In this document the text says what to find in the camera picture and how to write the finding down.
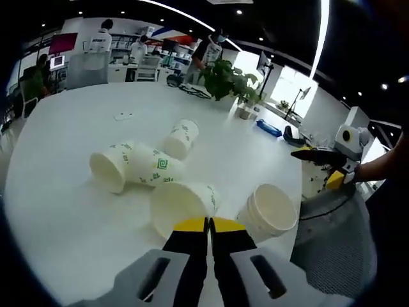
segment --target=cup with green print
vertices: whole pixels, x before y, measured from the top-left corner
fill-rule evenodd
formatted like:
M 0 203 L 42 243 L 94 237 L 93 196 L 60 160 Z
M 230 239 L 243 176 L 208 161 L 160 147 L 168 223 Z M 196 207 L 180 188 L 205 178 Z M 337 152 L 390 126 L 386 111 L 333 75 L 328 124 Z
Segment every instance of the cup with green print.
M 199 135 L 199 127 L 191 120 L 182 119 L 175 126 L 163 142 L 166 154 L 178 160 L 186 158 L 192 143 Z
M 151 194 L 151 222 L 158 233 L 169 238 L 176 224 L 200 217 L 212 217 L 220 196 L 212 185 L 200 182 L 168 182 Z
M 89 166 L 96 181 L 109 192 L 122 192 L 126 182 L 158 186 L 182 180 L 185 165 L 145 144 L 124 141 L 93 153 Z
M 179 160 L 142 143 L 133 147 L 127 169 L 129 181 L 156 187 L 184 177 L 185 165 Z
M 133 141 L 111 145 L 106 151 L 95 152 L 89 158 L 89 166 L 95 180 L 112 193 L 122 192 L 134 147 Z

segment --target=face mask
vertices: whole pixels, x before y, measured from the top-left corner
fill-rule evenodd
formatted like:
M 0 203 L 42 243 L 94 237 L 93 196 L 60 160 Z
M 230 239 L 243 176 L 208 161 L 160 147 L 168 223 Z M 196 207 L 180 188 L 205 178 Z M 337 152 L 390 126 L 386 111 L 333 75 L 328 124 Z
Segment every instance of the face mask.
M 219 35 L 219 37 L 217 38 L 217 41 L 218 41 L 219 43 L 222 43 L 222 42 L 224 42 L 226 39 L 227 39 L 226 37 L 224 37 L 224 36 L 222 36 L 222 35 Z

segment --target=ceiling light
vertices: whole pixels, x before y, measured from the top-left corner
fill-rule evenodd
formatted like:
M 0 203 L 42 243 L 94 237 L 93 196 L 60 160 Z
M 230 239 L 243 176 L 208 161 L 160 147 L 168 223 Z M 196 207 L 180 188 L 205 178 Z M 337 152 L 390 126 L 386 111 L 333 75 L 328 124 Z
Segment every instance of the ceiling light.
M 196 21 L 198 24 L 201 24 L 202 26 L 208 28 L 210 31 L 213 31 L 213 32 L 216 31 L 214 28 L 212 28 L 212 27 L 209 26 L 208 24 L 205 24 L 203 21 L 201 21 L 201 20 L 199 20 L 199 19 L 197 19 L 197 18 L 195 18 L 195 17 L 193 17 L 193 16 L 190 16 L 189 14 L 186 14 L 185 12 L 179 11 L 179 10 L 177 10 L 176 8 L 173 8 L 173 7 L 171 7 L 171 6 L 168 6 L 168 5 L 166 5 L 166 4 L 162 4 L 162 3 L 159 3 L 159 2 L 156 2 L 156 1 L 152 1 L 152 0 L 140 0 L 140 1 L 146 2 L 146 3 L 150 3 L 150 4 L 154 4 L 154 5 L 160 6 L 160 7 L 162 7 L 162 8 L 167 8 L 168 10 L 174 11 L 175 13 L 178 13 L 178 14 L 180 14 L 180 15 L 182 15 L 182 16 L 185 16 L 185 17 L 187 17 L 187 18 L 189 18 L 189 19 L 191 19 L 191 20 L 193 20 L 193 21 Z M 241 49 L 239 46 L 237 46 L 235 43 L 233 43 L 230 39 L 227 39 L 226 41 L 227 41 L 230 45 L 232 45 L 234 48 L 236 48 L 237 50 L 239 50 L 240 52 L 243 51 L 243 49 Z
M 318 62 L 320 62 L 322 49 L 324 48 L 325 36 L 327 35 L 328 20 L 330 18 L 330 0 L 321 0 L 321 23 L 320 23 L 320 33 L 318 35 L 317 51 L 315 52 L 313 67 L 311 68 L 311 73 L 309 75 L 310 79 L 313 79 L 315 71 L 318 67 Z

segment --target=window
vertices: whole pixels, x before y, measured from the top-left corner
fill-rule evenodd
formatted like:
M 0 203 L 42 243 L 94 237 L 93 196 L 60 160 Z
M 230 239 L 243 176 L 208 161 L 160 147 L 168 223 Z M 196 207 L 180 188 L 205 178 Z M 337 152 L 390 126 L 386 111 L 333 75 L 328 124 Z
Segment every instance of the window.
M 308 94 L 304 99 L 302 98 L 302 92 L 310 88 Z M 271 94 L 271 99 L 275 100 L 277 103 L 285 100 L 291 106 L 294 100 L 297 98 L 295 103 L 295 112 L 302 118 L 307 114 L 313 98 L 318 88 L 318 83 L 311 80 L 306 75 L 293 70 L 292 68 L 285 66 L 280 74 L 280 77 L 275 85 L 275 88 Z
M 263 76 L 261 73 L 257 71 L 257 63 L 259 59 L 259 55 L 247 52 L 247 51 L 242 51 L 239 52 L 236 58 L 235 63 L 233 64 L 233 67 L 239 68 L 243 70 L 243 73 L 245 74 L 253 74 L 257 77 L 258 81 L 260 83 L 263 82 Z

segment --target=white round table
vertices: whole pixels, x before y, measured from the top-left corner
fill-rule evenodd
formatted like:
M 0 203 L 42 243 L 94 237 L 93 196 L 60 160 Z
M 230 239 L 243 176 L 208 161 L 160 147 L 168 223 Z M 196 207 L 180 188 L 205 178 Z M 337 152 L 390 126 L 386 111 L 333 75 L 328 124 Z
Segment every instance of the white round table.
M 114 116 L 132 113 L 117 121 Z M 284 130 L 269 111 L 261 118 Z M 100 188 L 89 156 L 134 139 L 160 149 L 180 118 L 199 125 L 186 159 L 189 180 L 213 184 L 222 196 L 217 215 L 234 218 L 259 184 L 275 184 L 299 209 L 301 163 L 292 147 L 254 122 L 210 102 L 157 83 L 113 83 L 64 91 L 35 108 L 14 149 L 4 202 L 10 227 L 29 266 L 63 304 L 94 299 L 114 277 L 164 240 L 150 224 L 152 188 L 130 186 L 121 195 Z M 289 259 L 297 228 L 264 241 Z M 222 306 L 210 267 L 200 306 Z

